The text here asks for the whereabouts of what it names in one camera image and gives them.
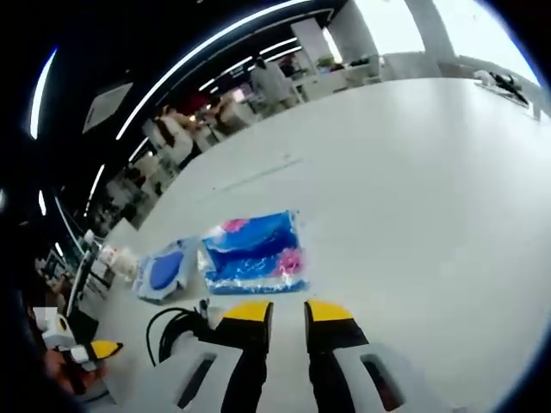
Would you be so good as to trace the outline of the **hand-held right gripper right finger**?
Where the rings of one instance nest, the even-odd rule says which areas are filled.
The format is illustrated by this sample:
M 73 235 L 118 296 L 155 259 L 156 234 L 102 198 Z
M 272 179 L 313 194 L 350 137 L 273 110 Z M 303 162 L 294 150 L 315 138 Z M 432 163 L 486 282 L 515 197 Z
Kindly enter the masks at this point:
M 424 412 L 425 386 L 406 359 L 368 340 L 343 306 L 305 306 L 309 378 L 320 412 Z

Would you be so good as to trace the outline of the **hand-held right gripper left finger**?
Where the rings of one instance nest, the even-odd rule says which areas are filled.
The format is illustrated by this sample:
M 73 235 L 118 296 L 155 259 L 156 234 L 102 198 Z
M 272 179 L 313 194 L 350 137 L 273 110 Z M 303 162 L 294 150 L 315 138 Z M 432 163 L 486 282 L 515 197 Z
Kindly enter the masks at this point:
M 194 310 L 171 307 L 152 317 L 157 320 L 173 312 L 159 338 L 158 354 L 152 357 L 157 366 L 172 356 L 176 340 L 190 333 L 199 342 L 240 352 L 224 389 L 220 412 L 255 412 L 262 387 L 267 379 L 273 303 L 268 300 L 245 300 L 226 311 L 212 327 L 208 319 L 209 301 L 203 299 Z

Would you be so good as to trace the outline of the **person's left hand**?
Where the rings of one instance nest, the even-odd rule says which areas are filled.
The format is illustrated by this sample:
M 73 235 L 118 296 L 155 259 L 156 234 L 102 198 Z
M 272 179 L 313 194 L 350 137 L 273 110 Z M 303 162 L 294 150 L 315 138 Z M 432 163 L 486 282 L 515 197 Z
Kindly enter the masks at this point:
M 44 353 L 46 374 L 71 395 L 83 395 L 107 374 L 105 366 L 86 370 L 67 352 L 48 349 Z

